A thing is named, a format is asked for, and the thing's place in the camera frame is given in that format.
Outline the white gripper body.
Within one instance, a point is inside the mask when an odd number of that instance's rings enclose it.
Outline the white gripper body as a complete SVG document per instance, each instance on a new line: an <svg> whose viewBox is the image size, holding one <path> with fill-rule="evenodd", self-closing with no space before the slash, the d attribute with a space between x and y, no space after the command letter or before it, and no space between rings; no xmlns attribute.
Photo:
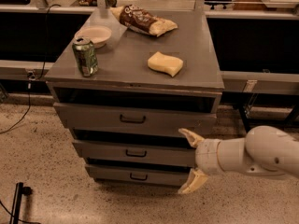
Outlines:
<svg viewBox="0 0 299 224"><path fill-rule="evenodd" d="M222 172L217 154L219 142L219 139L205 139L195 150L196 165L206 175L219 175Z"/></svg>

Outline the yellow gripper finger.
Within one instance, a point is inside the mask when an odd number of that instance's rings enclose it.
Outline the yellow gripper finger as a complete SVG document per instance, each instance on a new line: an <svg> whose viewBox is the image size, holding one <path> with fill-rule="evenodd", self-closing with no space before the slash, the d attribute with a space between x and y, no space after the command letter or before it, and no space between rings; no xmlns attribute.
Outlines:
<svg viewBox="0 0 299 224"><path fill-rule="evenodd" d="M186 137L188 143L193 148L197 148L198 145L205 140L205 138L201 135L194 133L188 129L180 128L178 131Z"/></svg>
<svg viewBox="0 0 299 224"><path fill-rule="evenodd" d="M191 169L187 181L180 187L178 194L189 194L202 187L208 180L208 176L200 169Z"/></svg>

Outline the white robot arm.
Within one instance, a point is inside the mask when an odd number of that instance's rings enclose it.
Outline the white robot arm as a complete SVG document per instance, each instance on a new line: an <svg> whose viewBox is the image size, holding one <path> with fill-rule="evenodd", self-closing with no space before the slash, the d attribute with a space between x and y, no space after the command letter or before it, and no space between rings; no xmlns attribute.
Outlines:
<svg viewBox="0 0 299 224"><path fill-rule="evenodd" d="M252 128L245 137L209 139L188 129L178 130L195 149L195 167L178 190L189 194L200 189L211 175L242 175L283 179L299 177L299 141L271 126Z"/></svg>

